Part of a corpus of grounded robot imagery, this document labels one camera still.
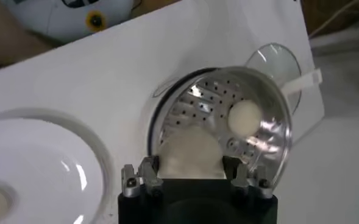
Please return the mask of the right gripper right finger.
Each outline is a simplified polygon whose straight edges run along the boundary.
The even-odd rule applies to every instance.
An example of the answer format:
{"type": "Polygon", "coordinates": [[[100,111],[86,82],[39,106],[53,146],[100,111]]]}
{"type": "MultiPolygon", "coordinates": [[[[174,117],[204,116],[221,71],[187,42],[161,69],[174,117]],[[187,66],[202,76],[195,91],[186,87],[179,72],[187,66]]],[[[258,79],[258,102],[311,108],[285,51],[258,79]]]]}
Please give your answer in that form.
{"type": "Polygon", "coordinates": [[[223,156],[222,164],[226,178],[245,195],[249,193],[250,187],[252,187],[258,198],[273,197],[272,184],[266,176],[266,166],[258,165],[253,171],[250,171],[247,164],[234,156],[223,156]]]}

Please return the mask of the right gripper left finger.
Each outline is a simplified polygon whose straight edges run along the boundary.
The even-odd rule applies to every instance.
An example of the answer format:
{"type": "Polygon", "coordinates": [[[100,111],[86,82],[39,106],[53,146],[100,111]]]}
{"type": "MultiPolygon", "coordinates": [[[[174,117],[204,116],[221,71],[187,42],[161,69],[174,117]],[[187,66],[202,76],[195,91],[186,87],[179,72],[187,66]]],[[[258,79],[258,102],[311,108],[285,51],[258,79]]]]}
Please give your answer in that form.
{"type": "Polygon", "coordinates": [[[133,165],[126,164],[121,169],[122,194],[127,198],[141,195],[141,187],[144,186],[149,195],[155,191],[160,192],[163,180],[158,177],[159,156],[146,156],[135,173],[133,165]]]}

